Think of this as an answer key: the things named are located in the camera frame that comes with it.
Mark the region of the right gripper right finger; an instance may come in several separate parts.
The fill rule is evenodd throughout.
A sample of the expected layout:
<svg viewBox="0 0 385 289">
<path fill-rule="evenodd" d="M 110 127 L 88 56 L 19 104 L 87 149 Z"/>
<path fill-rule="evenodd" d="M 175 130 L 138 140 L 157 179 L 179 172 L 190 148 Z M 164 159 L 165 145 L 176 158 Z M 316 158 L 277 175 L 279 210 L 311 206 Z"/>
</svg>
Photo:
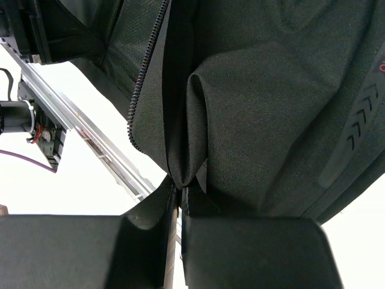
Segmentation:
<svg viewBox="0 0 385 289">
<path fill-rule="evenodd" d="M 189 288 L 342 288 L 313 221 L 230 216 L 193 182 L 182 190 L 182 261 Z"/>
</svg>

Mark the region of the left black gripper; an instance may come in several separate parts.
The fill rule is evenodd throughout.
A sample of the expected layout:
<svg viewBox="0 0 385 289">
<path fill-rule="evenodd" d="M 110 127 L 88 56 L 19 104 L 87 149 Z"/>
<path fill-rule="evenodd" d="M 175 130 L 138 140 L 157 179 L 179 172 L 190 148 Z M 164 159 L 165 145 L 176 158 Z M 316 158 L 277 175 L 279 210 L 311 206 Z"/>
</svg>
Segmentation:
<svg viewBox="0 0 385 289">
<path fill-rule="evenodd" d="M 34 57 L 41 64 L 97 58 L 103 40 L 66 3 L 1 1 L 1 41 L 27 63 Z"/>
</svg>

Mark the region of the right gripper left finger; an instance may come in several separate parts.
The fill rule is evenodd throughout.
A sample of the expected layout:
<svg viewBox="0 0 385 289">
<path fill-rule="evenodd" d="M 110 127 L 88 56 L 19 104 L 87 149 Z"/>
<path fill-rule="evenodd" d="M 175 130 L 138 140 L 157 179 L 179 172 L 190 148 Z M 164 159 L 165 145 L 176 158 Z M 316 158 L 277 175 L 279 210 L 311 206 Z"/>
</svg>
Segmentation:
<svg viewBox="0 0 385 289">
<path fill-rule="evenodd" d="M 170 178 L 120 216 L 3 216 L 1 287 L 171 288 L 176 217 Z"/>
</svg>

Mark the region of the black jacket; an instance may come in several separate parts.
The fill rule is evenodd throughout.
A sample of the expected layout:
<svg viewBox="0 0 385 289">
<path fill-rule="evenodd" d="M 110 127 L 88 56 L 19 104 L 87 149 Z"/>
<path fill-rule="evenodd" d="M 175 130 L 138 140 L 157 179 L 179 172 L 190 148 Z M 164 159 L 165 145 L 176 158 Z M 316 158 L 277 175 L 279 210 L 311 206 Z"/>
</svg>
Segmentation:
<svg viewBox="0 0 385 289">
<path fill-rule="evenodd" d="M 326 222 L 384 174 L 383 1 L 63 1 L 132 145 L 225 211 Z"/>
</svg>

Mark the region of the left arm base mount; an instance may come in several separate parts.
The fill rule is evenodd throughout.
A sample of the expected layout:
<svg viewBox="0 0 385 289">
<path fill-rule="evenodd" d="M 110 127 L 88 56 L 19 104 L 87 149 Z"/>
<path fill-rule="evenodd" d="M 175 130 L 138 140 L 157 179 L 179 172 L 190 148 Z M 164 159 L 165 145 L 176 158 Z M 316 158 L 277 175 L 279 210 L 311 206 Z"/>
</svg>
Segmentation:
<svg viewBox="0 0 385 289">
<path fill-rule="evenodd" d="M 40 163 L 30 157 L 1 150 L 2 155 L 15 157 L 52 173 L 56 173 L 61 160 L 59 148 L 64 144 L 66 133 L 63 125 L 54 119 L 52 113 L 37 99 L 37 95 L 30 89 L 25 81 L 20 81 L 18 89 L 21 93 L 16 101 L 11 99 L 14 79 L 11 73 L 2 68 L 8 79 L 7 100 L 1 101 L 1 134 L 21 133 L 29 134 L 26 142 L 37 145 L 48 165 Z"/>
</svg>

